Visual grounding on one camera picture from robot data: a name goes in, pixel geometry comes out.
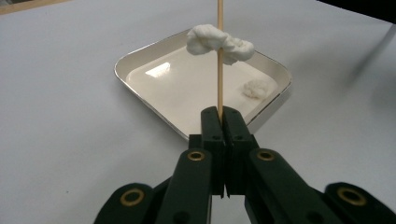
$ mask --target white tray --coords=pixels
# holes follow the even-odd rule
[[[189,134],[201,133],[201,111],[217,105],[216,52],[190,55],[186,51],[187,32],[133,51],[114,68],[122,83],[186,139]],[[289,96],[288,70],[257,51],[248,61],[224,65],[223,70],[224,105],[239,110],[251,132]],[[255,78],[270,85],[265,100],[242,93],[243,85]]]

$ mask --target white fluffy material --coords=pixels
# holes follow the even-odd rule
[[[187,33],[187,51],[193,55],[223,49],[223,62],[233,64],[246,61],[254,54],[253,44],[234,38],[211,24],[197,25]]]
[[[262,79],[253,79],[244,85],[243,93],[251,98],[265,99],[267,97],[269,86]]]

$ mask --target white tabletop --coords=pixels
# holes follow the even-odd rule
[[[74,0],[0,16],[0,223],[93,223],[117,188],[172,175],[187,142],[113,67],[216,24],[216,7]],[[224,11],[227,32],[293,77],[291,97],[255,132],[260,146],[315,189],[348,182],[396,211],[395,27],[314,0],[233,0]],[[212,223],[249,223],[243,197],[215,197]]]

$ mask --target skewer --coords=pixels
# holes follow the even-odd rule
[[[223,0],[218,0],[218,28],[223,30]],[[223,49],[218,50],[218,113],[220,124],[223,114]]]

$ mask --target wooden edge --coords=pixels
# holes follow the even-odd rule
[[[11,4],[8,6],[0,7],[0,15],[17,12],[17,11],[22,11],[22,10],[26,10],[26,9],[31,9],[34,7],[43,7],[43,6],[52,5],[52,4],[56,4],[56,3],[67,2],[67,1],[70,1],[70,0],[34,0],[34,1],[29,1],[29,2]]]

